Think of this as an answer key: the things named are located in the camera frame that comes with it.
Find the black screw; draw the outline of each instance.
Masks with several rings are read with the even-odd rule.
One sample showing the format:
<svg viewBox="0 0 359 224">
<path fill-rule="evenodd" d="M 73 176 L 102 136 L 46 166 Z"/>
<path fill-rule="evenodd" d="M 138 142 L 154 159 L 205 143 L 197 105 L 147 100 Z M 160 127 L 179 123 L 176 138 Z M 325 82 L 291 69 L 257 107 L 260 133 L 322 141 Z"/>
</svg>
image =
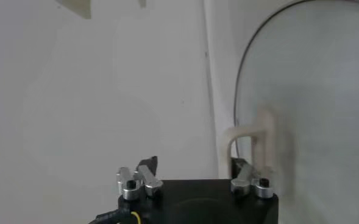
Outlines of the black screw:
<svg viewBox="0 0 359 224">
<path fill-rule="evenodd" d="M 270 181 L 267 178 L 261 178 L 259 180 L 259 186 L 261 186 L 261 187 L 270 187 Z"/>
<path fill-rule="evenodd" d="M 136 181 L 134 180 L 130 180 L 128 182 L 126 182 L 126 188 L 128 188 L 129 190 L 133 190 L 136 188 Z"/>
</svg>

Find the black wire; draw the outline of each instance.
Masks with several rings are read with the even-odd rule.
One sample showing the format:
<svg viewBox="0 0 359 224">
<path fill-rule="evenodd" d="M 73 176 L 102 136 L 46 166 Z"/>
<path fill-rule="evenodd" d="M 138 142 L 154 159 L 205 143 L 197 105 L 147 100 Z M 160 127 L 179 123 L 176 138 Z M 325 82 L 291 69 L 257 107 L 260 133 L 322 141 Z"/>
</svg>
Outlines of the black wire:
<svg viewBox="0 0 359 224">
<path fill-rule="evenodd" d="M 101 215 L 97 215 L 96 218 L 89 224 L 113 224 L 119 223 L 124 218 L 130 216 L 130 212 L 126 209 L 117 209 L 111 212 L 106 212 Z"/>
</svg>

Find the silver clamp lever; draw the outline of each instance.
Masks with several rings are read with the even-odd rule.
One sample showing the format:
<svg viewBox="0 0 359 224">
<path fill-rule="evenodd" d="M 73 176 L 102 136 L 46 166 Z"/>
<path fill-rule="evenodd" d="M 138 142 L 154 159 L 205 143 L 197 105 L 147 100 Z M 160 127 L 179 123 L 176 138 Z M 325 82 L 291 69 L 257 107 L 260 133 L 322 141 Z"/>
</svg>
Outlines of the silver clamp lever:
<svg viewBox="0 0 359 224">
<path fill-rule="evenodd" d="M 119 194 L 124 197 L 125 200 L 134 201 L 140 197 L 141 183 L 139 180 L 135 180 L 130 174 L 128 167 L 121 167 L 117 173 L 117 183 Z"/>
<path fill-rule="evenodd" d="M 137 171 L 140 174 L 144 185 L 145 191 L 149 197 L 155 197 L 157 192 L 162 188 L 163 182 L 156 179 L 154 174 L 149 170 L 148 166 L 141 165 L 137 167 Z"/>
<path fill-rule="evenodd" d="M 250 193 L 252 178 L 252 167 L 249 164 L 243 165 L 239 175 L 230 181 L 230 191 L 236 196 L 242 197 Z"/>
<path fill-rule="evenodd" d="M 272 198 L 274 195 L 270 181 L 266 178 L 253 179 L 252 183 L 255 187 L 255 194 L 263 199 Z"/>
</svg>

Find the u-shaped handle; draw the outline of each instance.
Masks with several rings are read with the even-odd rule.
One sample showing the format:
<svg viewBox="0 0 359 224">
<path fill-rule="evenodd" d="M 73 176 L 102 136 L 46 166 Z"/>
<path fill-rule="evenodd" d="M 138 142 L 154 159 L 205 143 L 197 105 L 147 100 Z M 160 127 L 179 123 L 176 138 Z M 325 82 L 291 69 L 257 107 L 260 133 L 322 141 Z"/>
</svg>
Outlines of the u-shaped handle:
<svg viewBox="0 0 359 224">
<path fill-rule="evenodd" d="M 267 177 L 274 166 L 275 119 L 267 109 L 259 109 L 253 126 L 228 128 L 219 148 L 219 178 L 231 178 L 231 145 L 238 138 L 251 137 L 252 164 L 261 175 Z"/>
</svg>

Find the white panel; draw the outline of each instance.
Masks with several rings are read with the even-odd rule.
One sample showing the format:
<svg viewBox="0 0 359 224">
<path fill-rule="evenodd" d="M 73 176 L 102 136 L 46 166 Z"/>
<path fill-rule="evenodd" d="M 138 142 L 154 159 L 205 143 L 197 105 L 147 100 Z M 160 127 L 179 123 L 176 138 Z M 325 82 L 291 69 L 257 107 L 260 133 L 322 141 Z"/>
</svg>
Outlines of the white panel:
<svg viewBox="0 0 359 224">
<path fill-rule="evenodd" d="M 88 223 L 115 173 L 216 178 L 201 0 L 0 0 L 0 224 Z"/>
</svg>

